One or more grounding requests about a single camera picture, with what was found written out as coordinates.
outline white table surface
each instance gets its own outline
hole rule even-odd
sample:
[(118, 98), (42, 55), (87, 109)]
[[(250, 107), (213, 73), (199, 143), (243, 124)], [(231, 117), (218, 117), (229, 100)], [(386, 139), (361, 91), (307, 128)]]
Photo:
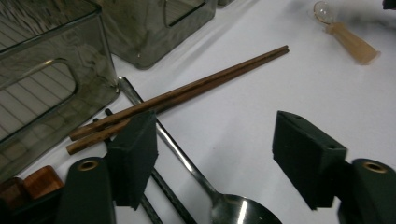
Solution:
[[(333, 208), (311, 211), (273, 160), (276, 111), (300, 115), (348, 148), (346, 160), (381, 161), (396, 169), (396, 11), (381, 0), (329, 0), (342, 21), (381, 55), (359, 65), (324, 32), (311, 13), (313, 0), (235, 0), (214, 20), (148, 70), (113, 56), (143, 99), (209, 76), (271, 49), (290, 53), (158, 116), (201, 172), (220, 192), (246, 196), (283, 223), (338, 223)], [(123, 96), (109, 108), (131, 106)], [(103, 112), (97, 115), (104, 117)], [(69, 156), (65, 139), (20, 174), (52, 165), (65, 179), (68, 167), (105, 155), (104, 144)], [(208, 223), (210, 200), (159, 139), (156, 169), (198, 223)], [(150, 179), (146, 195), (164, 223), (182, 223)], [(117, 208), (118, 223), (149, 223), (142, 207)]]

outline orange object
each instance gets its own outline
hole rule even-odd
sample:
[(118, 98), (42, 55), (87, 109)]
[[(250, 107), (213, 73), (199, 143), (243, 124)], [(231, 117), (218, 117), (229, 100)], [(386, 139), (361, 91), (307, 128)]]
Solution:
[(62, 188), (64, 182), (59, 178), (52, 166), (48, 165), (28, 175), (24, 179), (24, 186), (30, 196), (33, 199), (37, 199)]
[(0, 184), (0, 200), (3, 200), (10, 210), (14, 210), (31, 199), (23, 186), (23, 180), (13, 177)]

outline spoon bowl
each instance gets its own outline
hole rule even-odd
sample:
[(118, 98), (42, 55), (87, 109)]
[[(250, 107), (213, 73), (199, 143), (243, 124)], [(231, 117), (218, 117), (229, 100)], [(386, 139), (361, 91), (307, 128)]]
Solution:
[(220, 194), (213, 200), (212, 223), (281, 223), (267, 208), (253, 200)]

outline transparent storage box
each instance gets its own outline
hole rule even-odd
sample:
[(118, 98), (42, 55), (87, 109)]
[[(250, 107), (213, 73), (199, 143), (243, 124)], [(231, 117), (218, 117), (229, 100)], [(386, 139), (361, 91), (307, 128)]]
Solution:
[(221, 7), (225, 7), (230, 4), (233, 0), (218, 0), (218, 5)]
[(0, 182), (117, 95), (99, 6), (0, 0)]
[(93, 0), (112, 53), (146, 69), (215, 16), (217, 0)]

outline brown chopstick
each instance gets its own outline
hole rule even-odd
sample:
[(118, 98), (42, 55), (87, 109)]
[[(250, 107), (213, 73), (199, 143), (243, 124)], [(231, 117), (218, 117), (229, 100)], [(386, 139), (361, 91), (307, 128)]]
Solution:
[(66, 149), (70, 155), (77, 153), (86, 147), (92, 146), (95, 143), (101, 142), (104, 139), (118, 133), (129, 122), (128, 118), (133, 115), (150, 109), (154, 110), (156, 113), (161, 113), (168, 108), (179, 105), (199, 94), (212, 90), (217, 86), (235, 77), (239, 77), (246, 72), (257, 68), (260, 65), (268, 63), (288, 52), (288, 46), (274, 49), (256, 58), (217, 72), (209, 77), (204, 77), (183, 87), (154, 97), (145, 103), (134, 105), (112, 116), (108, 116), (94, 123), (77, 128), (69, 134), (70, 139), (78, 140), (83, 137), (85, 138), (80, 139), (74, 144), (66, 147)]

